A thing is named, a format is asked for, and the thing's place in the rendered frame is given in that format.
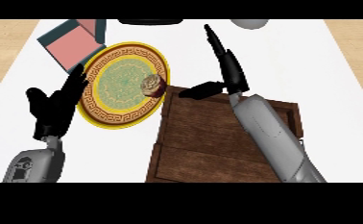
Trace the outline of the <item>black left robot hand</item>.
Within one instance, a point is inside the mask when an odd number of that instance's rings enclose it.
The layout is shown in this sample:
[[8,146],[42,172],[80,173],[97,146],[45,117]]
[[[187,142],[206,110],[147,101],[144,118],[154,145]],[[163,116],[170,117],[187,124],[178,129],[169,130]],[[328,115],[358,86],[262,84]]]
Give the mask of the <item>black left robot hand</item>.
[[60,90],[55,90],[51,96],[46,96],[36,87],[26,90],[29,112],[36,118],[32,136],[36,140],[46,136],[57,138],[64,136],[86,85],[86,73],[83,66],[77,64]]

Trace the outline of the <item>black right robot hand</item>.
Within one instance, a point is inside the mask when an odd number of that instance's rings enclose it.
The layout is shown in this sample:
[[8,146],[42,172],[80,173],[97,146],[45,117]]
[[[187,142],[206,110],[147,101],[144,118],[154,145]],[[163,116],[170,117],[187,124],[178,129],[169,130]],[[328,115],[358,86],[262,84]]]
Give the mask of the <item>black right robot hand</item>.
[[229,49],[225,49],[219,39],[207,25],[203,25],[206,32],[206,40],[212,47],[212,51],[219,63],[222,82],[204,82],[203,84],[184,89],[178,93],[179,98],[191,98],[200,100],[222,92],[227,89],[228,94],[240,93],[249,90],[243,71],[235,60],[235,56]]

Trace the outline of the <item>yellow patterned plate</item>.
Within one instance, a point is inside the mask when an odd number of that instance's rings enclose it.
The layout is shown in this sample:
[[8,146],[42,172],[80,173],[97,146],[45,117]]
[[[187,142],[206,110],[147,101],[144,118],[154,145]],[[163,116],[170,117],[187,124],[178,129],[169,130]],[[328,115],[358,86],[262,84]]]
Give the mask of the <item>yellow patterned plate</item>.
[[103,129],[122,129],[139,123],[156,111],[163,96],[141,93],[141,81],[157,74],[169,84],[169,68],[160,51],[141,42],[106,47],[85,64],[88,85],[76,108],[88,123]]

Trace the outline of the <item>cupcake with cream frosting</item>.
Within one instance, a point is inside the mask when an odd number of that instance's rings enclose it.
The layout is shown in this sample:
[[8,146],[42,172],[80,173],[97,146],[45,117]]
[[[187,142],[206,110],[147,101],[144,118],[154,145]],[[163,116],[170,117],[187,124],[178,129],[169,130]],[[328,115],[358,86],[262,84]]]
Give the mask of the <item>cupcake with cream frosting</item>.
[[144,96],[159,98],[165,92],[165,81],[159,74],[148,75],[139,84]]

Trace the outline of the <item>brown wooden tray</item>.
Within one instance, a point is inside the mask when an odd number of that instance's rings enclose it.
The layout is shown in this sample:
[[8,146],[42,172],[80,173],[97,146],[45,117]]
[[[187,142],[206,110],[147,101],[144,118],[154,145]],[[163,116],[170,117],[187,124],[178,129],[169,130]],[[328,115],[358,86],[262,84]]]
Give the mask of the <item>brown wooden tray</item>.
[[228,96],[181,98],[179,87],[165,91],[162,122],[145,180],[165,183],[262,182],[277,177],[243,132]]

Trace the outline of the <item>grey rounded object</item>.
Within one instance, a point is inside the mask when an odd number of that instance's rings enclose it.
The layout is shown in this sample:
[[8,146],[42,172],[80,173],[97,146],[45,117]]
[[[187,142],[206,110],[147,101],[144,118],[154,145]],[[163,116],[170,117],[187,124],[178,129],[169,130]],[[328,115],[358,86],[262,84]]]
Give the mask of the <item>grey rounded object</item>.
[[262,28],[266,25],[268,20],[266,19],[232,19],[231,22],[238,28],[255,30],[255,29]]

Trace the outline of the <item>teal and pink box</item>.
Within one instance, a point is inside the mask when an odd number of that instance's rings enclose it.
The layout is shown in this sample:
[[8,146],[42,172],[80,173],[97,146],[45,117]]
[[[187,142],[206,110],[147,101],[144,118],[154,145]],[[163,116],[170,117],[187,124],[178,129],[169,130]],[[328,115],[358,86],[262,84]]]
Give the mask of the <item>teal and pink box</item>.
[[67,19],[36,38],[66,73],[106,48],[104,31],[104,19]]

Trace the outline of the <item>black rounded object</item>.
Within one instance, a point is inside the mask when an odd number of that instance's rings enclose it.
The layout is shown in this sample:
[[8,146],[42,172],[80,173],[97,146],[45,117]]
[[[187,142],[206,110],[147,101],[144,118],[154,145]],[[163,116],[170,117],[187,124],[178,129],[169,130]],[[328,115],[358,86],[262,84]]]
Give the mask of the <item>black rounded object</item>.
[[181,23],[182,19],[117,19],[126,25],[173,25]]

